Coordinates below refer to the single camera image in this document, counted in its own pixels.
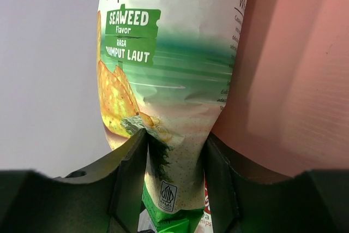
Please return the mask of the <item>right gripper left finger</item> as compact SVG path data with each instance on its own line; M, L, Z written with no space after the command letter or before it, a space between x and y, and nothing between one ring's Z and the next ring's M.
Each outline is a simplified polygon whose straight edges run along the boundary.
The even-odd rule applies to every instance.
M141 129L66 177L1 171L1 232L136 232L147 151Z

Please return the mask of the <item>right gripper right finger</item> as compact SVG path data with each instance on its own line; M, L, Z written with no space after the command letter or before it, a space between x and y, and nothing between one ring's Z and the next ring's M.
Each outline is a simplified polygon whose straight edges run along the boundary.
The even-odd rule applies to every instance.
M348 232L348 171L308 170L262 183L252 161L210 134L203 148L214 232Z

